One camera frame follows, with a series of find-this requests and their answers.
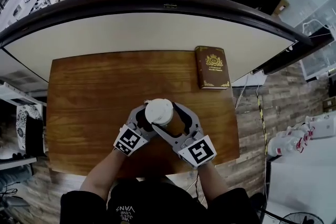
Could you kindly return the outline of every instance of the person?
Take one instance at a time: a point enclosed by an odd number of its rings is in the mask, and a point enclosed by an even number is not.
[[[245,190],[229,191],[211,162],[198,168],[208,209],[185,190],[158,180],[121,181],[108,201],[126,158],[114,148],[92,169],[79,191],[62,195],[60,223],[260,223]]]

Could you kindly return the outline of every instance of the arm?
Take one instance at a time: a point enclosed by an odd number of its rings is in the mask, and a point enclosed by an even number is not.
[[[126,155],[119,150],[113,150],[84,180],[80,190],[95,193],[107,201],[107,197],[117,173]]]
[[[218,173],[215,165],[208,162],[198,168],[202,190],[206,201],[210,203],[219,195],[228,192],[225,181]]]

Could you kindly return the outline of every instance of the wooden floor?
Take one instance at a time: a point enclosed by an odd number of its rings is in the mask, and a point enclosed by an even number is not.
[[[217,165],[220,174],[230,188],[244,187],[249,196],[263,191],[265,180],[264,137],[256,89],[246,89],[236,110],[240,158]],[[322,113],[322,100],[327,98],[327,80],[306,83],[298,63],[268,76],[264,86],[258,90],[268,137],[283,131],[288,125],[304,121],[306,115]],[[236,102],[240,90],[234,90]],[[13,141],[15,129],[9,128],[4,140]],[[11,208],[10,212],[22,223],[58,223],[61,195],[78,189],[84,180],[75,176],[53,172],[48,168],[48,159],[39,158],[33,164],[34,176],[28,182],[18,184],[18,194],[29,204],[29,208]],[[196,172],[170,175],[176,185],[195,194]],[[203,200],[201,185],[199,199]]]

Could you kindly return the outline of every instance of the gold emblem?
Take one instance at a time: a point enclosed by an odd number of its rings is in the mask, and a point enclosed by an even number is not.
[[[230,82],[220,85],[221,87],[230,87]]]
[[[206,65],[213,66],[213,67],[222,67],[223,62],[220,59],[220,57],[217,58],[216,55],[211,54],[210,57],[209,56],[206,57]]]
[[[204,80],[204,86],[213,87],[214,85],[211,84],[211,83],[207,83],[207,82]]]

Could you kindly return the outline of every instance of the desk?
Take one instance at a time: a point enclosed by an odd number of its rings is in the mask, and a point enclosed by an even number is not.
[[[192,51],[137,51],[54,60],[48,88],[51,168],[87,175],[113,149],[119,128],[144,100],[166,98],[199,117],[216,150],[215,164],[239,157],[232,89],[200,90]],[[170,126],[176,134],[181,125]],[[127,158],[119,177],[181,173],[191,168],[161,137]]]

